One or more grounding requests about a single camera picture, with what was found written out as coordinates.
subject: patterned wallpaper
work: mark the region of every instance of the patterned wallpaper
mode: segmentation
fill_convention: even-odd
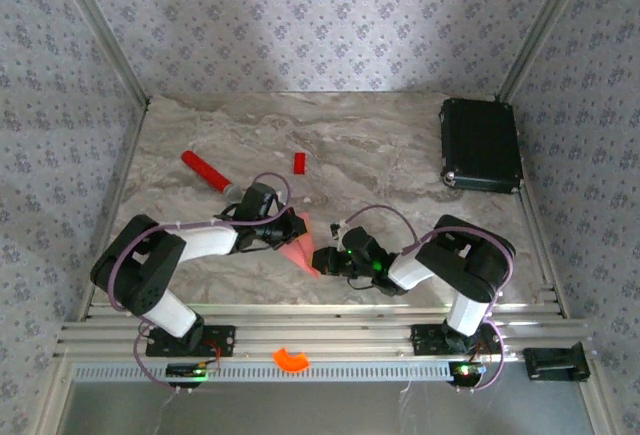
[[[138,111],[72,0],[0,0],[0,433],[24,433]]]
[[[498,90],[543,0],[98,0],[150,95]]]
[[[570,0],[514,106],[573,314],[640,433],[640,0]]]

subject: small red block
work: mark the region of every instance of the small red block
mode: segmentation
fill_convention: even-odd
[[[306,160],[306,153],[304,152],[296,152],[296,154],[293,157],[293,173],[296,175],[304,175],[304,172],[306,170],[305,167],[305,160]]]

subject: marble surface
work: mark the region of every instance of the marble surface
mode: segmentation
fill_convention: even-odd
[[[445,98],[424,93],[234,94],[198,106],[154,99],[114,233],[138,213],[161,222],[188,222],[209,219],[225,207],[222,195],[181,161],[182,152],[192,149],[241,186],[263,171],[286,176],[294,208],[311,216],[316,247],[332,243],[330,223],[372,203],[399,209],[419,234],[445,213],[494,231],[518,252],[514,278],[502,301],[530,303],[541,278],[516,198],[453,190],[440,179],[437,114]],[[307,153],[306,175],[292,174],[298,151]],[[386,211],[369,211],[357,222],[388,250],[399,250],[412,240],[407,228]],[[313,278],[272,251],[183,263],[170,287],[192,303],[428,307],[450,303],[453,295],[435,277],[404,297],[389,298],[375,289],[354,291],[344,279]],[[96,301],[105,300],[96,291]]]

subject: black suitcase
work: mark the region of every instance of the black suitcase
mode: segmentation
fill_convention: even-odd
[[[510,105],[450,98],[440,110],[442,178],[468,190],[515,193],[523,184]]]

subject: robotic arm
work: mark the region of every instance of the robotic arm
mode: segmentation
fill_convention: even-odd
[[[515,248],[504,238],[451,215],[441,217],[435,228],[442,232],[399,255],[387,253],[362,227],[356,227],[342,235],[339,248],[317,250],[312,265],[325,275],[370,278],[372,286],[389,296],[403,295],[434,275],[440,277],[456,290],[443,326],[456,344],[454,339],[476,333],[508,273],[508,262],[499,248],[473,232],[492,237],[512,258]],[[460,228],[468,232],[454,231]],[[332,226],[334,238],[340,230]]]
[[[202,339],[204,320],[167,289],[176,267],[194,258],[243,253],[255,240],[276,250],[306,233],[304,220],[293,208],[276,220],[261,224],[274,205],[278,210],[284,208],[275,190],[254,182],[239,204],[227,207],[217,218],[255,224],[161,230],[149,235],[127,255],[118,271],[116,300],[133,315],[152,322],[186,347],[195,348]],[[146,215],[135,216],[93,266],[91,281],[106,292],[120,254],[136,237],[157,225]]]

